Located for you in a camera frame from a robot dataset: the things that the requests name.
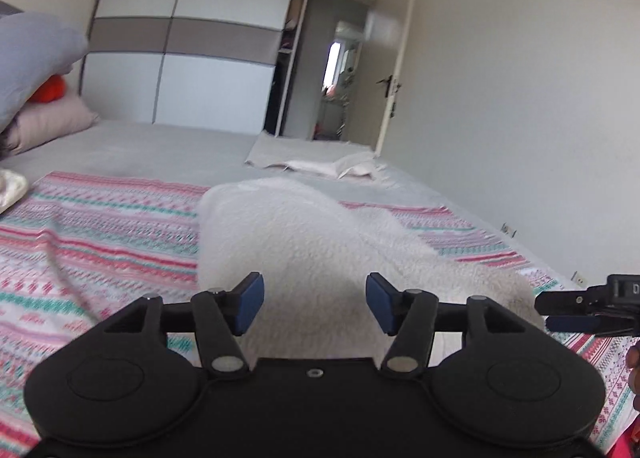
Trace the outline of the patterned red green bedspread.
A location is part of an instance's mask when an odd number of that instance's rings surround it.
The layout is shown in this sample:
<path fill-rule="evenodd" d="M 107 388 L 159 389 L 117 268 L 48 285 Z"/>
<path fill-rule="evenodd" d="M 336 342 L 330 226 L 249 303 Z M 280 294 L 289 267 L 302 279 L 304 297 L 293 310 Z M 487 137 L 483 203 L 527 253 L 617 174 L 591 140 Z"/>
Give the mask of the patterned red green bedspread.
<path fill-rule="evenodd" d="M 158 180 L 52 172 L 1 217 L 1 457 L 21 457 L 38 436 L 22 388 L 43 358 L 143 293 L 183 301 L 195 291 L 196 204 L 205 187 Z M 426 207 L 342 201 L 354 212 L 387 210 L 449 260 L 520 273 L 535 293 L 570 288 L 513 241 Z M 606 386 L 592 439 L 605 452 L 637 415 L 624 354 L 634 340 L 559 335 L 597 368 Z"/>

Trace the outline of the orange plush toy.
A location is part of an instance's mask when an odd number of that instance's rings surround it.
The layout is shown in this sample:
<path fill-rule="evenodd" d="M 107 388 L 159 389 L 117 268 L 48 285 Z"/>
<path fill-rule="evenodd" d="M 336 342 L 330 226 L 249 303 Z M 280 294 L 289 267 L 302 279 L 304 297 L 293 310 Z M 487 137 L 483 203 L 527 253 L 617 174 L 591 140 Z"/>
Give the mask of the orange plush toy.
<path fill-rule="evenodd" d="M 62 99 L 67 89 L 66 81 L 61 75 L 53 75 L 34 92 L 29 103 L 44 104 Z"/>

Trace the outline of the white grey sliding wardrobe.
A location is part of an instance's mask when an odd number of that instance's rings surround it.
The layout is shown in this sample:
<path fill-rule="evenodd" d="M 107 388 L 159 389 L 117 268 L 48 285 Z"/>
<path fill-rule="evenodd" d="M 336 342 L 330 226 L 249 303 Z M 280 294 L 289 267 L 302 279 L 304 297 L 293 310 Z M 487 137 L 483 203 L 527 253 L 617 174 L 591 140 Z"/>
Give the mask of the white grey sliding wardrobe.
<path fill-rule="evenodd" d="M 308 0 L 96 0 L 79 89 L 102 117 L 278 133 Z"/>

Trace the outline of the white fleece sherpa jacket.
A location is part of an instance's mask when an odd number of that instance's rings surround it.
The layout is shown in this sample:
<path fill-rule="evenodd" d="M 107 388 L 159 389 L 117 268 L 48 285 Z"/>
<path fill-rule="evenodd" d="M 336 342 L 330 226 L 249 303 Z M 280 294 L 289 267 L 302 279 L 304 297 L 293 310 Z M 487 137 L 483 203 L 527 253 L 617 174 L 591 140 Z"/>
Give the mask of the white fleece sherpa jacket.
<path fill-rule="evenodd" d="M 442 302 L 497 301 L 536 327 L 534 289 L 510 271 L 447 260 L 382 208 L 348 209 L 310 186 L 270 178 L 218 185 L 198 203 L 198 285 L 231 289 L 262 274 L 265 300 L 240 347 L 258 358 L 382 360 L 390 347 L 366 279 Z"/>

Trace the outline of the grey bed sheet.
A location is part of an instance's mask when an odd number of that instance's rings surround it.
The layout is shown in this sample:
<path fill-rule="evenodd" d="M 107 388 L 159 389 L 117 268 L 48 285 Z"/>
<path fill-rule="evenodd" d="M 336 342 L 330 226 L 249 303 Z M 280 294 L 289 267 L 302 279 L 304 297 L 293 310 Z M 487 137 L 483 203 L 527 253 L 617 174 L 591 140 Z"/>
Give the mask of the grey bed sheet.
<path fill-rule="evenodd" d="M 205 187 L 277 177 L 277 169 L 245 163 L 254 143 L 251 135 L 104 120 L 27 152 L 3 156 L 1 165 L 32 182 L 53 171 Z M 292 177 L 346 203 L 425 210 L 427 225 L 417 231 L 445 258 L 521 273 L 532 278 L 538 290 L 575 285 L 518 241 L 390 163 L 384 163 L 380 183 L 303 173 Z"/>

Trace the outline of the grey blue pillow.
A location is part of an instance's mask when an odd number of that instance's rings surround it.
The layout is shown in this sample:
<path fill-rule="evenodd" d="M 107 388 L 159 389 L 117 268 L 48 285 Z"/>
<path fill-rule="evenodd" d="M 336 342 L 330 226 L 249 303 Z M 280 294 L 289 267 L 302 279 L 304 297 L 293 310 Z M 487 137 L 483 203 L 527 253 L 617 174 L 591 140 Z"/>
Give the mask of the grey blue pillow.
<path fill-rule="evenodd" d="M 88 52 L 87 37 L 53 14 L 1 18 L 1 131 L 53 75 L 67 74 Z"/>

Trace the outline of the pale pink pillow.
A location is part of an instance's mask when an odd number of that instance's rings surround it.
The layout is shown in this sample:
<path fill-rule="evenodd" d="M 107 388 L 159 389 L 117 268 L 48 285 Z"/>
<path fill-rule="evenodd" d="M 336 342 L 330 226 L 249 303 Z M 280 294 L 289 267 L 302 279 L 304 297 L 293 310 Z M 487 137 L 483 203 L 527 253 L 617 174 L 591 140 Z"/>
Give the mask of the pale pink pillow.
<path fill-rule="evenodd" d="M 3 132 L 4 152 L 17 155 L 48 142 L 91 128 L 99 115 L 76 93 L 50 103 L 29 103 Z"/>

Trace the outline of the white bedroom door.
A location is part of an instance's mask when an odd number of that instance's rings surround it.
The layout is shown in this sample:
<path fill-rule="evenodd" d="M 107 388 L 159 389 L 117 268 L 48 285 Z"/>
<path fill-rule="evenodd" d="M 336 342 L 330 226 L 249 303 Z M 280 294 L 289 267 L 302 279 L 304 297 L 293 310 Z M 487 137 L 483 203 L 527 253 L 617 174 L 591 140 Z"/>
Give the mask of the white bedroom door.
<path fill-rule="evenodd" d="M 370 7 L 343 137 L 380 155 L 396 96 L 416 0 L 375 0 Z"/>

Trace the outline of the white quilted folded blanket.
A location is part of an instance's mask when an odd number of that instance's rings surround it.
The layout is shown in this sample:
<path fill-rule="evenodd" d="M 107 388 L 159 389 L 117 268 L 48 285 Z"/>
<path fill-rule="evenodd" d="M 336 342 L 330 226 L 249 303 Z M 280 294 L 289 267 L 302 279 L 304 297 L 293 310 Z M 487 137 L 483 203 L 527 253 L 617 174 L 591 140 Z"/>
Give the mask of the white quilted folded blanket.
<path fill-rule="evenodd" d="M 24 175 L 6 169 L 0 170 L 0 181 L 0 213 L 3 215 L 26 195 L 29 183 Z"/>

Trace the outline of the beige crumpled cloth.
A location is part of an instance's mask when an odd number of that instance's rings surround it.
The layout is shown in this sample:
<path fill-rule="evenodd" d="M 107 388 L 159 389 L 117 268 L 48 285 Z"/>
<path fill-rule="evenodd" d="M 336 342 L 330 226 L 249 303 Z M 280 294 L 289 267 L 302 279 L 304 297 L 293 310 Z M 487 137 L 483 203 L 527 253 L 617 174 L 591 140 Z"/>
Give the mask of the beige crumpled cloth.
<path fill-rule="evenodd" d="M 382 181 L 385 168 L 369 146 L 273 137 L 267 132 L 258 135 L 245 163 L 260 169 L 281 168 L 331 180 Z"/>

